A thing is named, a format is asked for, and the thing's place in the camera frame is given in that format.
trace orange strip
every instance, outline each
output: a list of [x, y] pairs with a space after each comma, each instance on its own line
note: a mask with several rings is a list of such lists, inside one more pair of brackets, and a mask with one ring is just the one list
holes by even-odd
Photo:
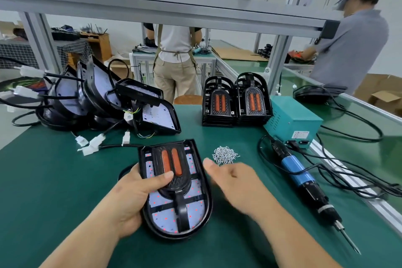
[[219, 94], [215, 94], [215, 111], [218, 112], [221, 110]]
[[259, 94], [259, 93], [257, 93], [257, 94], [255, 95], [255, 99], [256, 99], [256, 101], [257, 101], [257, 110], [258, 110], [258, 111], [261, 111], [261, 98], [260, 98], [260, 94]]
[[254, 93], [250, 93], [250, 108], [251, 111], [255, 111]]
[[170, 168], [170, 161], [169, 161], [169, 154], [166, 149], [162, 151], [162, 162], [163, 162], [163, 169], [165, 173], [171, 171], [172, 169]]
[[226, 112], [226, 97], [224, 94], [221, 95], [222, 100], [222, 112]]
[[181, 169], [180, 158], [178, 157], [178, 151], [176, 148], [172, 149], [172, 158], [174, 172], [176, 173], [176, 176], [180, 177], [183, 174], [183, 171]]

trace apron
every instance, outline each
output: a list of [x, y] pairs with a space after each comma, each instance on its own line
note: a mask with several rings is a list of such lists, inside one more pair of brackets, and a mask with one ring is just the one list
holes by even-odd
[[156, 50], [155, 59], [153, 60], [153, 69], [155, 69], [155, 62], [156, 62], [156, 59], [158, 58], [158, 55], [160, 52], [173, 53], [173, 55], [175, 57], [176, 56], [178, 57], [180, 55], [180, 53], [188, 53], [188, 55], [190, 56], [191, 62], [194, 64], [194, 67], [197, 69], [197, 62], [195, 61], [194, 56], [193, 56], [193, 47], [195, 46], [195, 28], [190, 27], [191, 49], [186, 52], [162, 50], [162, 48], [160, 47], [160, 39], [162, 37], [162, 29], [163, 29], [163, 25], [158, 25], [158, 49]]

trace black sleeve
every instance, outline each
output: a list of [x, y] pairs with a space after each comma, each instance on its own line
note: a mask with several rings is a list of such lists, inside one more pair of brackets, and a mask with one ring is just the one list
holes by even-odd
[[144, 27], [150, 31], [155, 31], [152, 23], [144, 23]]

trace teal power supply box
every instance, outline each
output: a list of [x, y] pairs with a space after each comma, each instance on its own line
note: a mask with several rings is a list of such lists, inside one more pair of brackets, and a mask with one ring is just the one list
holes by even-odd
[[322, 119], [292, 97], [271, 97], [273, 117], [264, 125], [267, 132], [286, 144], [295, 141], [302, 149], [310, 147]]

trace hand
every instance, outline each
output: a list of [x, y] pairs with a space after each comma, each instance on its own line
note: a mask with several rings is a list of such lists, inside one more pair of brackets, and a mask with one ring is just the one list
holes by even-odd
[[167, 185], [173, 179], [173, 172], [142, 179], [138, 172], [139, 165], [110, 190], [95, 207], [90, 218], [102, 219], [107, 227], [113, 227], [119, 238], [133, 234], [141, 225], [140, 210], [148, 198], [148, 194]]
[[273, 198], [254, 169], [244, 163], [218, 166], [211, 159], [205, 158], [203, 164], [230, 204], [254, 220], [267, 198]]

